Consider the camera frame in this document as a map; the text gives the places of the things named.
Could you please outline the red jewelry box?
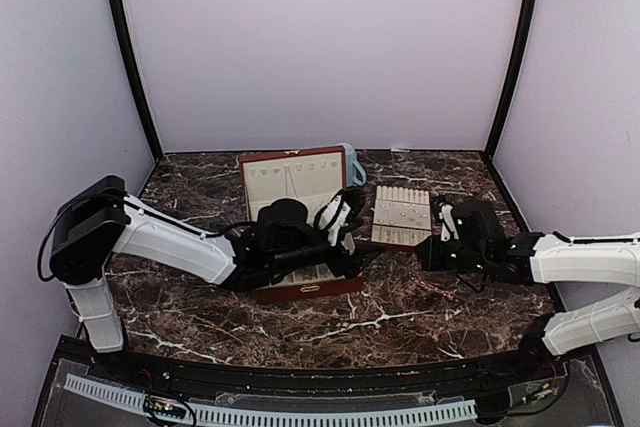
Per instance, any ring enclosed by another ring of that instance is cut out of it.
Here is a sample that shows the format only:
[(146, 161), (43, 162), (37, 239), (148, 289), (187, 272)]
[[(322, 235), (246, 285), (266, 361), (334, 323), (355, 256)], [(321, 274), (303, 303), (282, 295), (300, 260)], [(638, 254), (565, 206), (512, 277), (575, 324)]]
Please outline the red jewelry box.
[[(296, 199), (308, 209), (312, 222), (320, 208), (342, 188), (362, 186), (366, 173), (349, 144), (239, 157), (247, 216), (255, 221), (259, 211), (281, 198)], [(275, 285), (253, 292), (259, 304), (276, 304), (360, 292), (365, 278), (336, 278), (326, 265), (289, 274)]]

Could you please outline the thin chain hung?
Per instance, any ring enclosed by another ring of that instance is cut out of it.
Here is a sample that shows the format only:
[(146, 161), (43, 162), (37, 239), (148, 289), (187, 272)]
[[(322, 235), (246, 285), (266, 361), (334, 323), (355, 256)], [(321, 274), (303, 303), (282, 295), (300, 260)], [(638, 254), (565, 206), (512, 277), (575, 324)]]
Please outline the thin chain hung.
[(284, 197), (287, 199), (297, 200), (297, 191), (295, 187), (295, 181), (289, 165), (284, 167)]

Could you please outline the light blue faceted mug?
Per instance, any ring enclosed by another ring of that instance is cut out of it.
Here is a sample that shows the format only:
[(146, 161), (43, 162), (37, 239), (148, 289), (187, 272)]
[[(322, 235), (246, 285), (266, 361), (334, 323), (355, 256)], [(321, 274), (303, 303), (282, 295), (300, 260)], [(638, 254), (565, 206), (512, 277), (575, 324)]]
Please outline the light blue faceted mug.
[(367, 174), (358, 160), (356, 150), (349, 143), (340, 143), (339, 146), (344, 150), (346, 185), (364, 186), (367, 182)]

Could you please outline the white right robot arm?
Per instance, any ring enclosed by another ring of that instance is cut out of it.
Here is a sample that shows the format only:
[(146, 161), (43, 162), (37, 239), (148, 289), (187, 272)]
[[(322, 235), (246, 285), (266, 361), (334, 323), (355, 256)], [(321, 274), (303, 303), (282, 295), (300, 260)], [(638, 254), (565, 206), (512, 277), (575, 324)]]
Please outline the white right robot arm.
[(426, 271), (478, 273), (484, 281), (514, 285), (609, 283), (623, 291), (567, 312), (536, 318), (510, 360), (521, 381), (575, 349), (617, 337), (639, 339), (639, 236), (571, 237), (525, 232), (509, 237), (488, 201), (441, 202), (442, 232), (414, 252)]

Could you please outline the red jewelry display tray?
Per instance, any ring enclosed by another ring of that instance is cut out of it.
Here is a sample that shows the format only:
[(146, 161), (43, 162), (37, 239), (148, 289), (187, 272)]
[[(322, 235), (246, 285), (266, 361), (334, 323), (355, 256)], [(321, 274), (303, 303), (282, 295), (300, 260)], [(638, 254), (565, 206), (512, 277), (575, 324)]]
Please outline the red jewelry display tray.
[(388, 249), (411, 250), (432, 235), (427, 190), (377, 186), (371, 241)]

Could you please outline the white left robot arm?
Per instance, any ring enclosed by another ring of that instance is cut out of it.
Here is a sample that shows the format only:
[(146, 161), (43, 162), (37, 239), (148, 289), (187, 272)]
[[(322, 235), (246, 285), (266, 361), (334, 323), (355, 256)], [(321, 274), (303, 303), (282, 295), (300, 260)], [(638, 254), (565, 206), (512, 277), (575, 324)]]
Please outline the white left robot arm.
[(113, 254), (145, 258), (240, 293), (314, 265), (351, 279), (366, 261), (358, 246), (344, 242), (365, 201), (361, 188), (346, 187), (310, 218), (301, 201), (281, 198), (254, 221), (209, 232), (151, 208), (126, 191), (122, 178), (108, 175), (59, 208), (38, 249), (37, 275), (64, 285), (93, 349), (103, 354), (103, 368), (131, 383), (141, 362), (125, 348), (125, 329), (104, 278)]

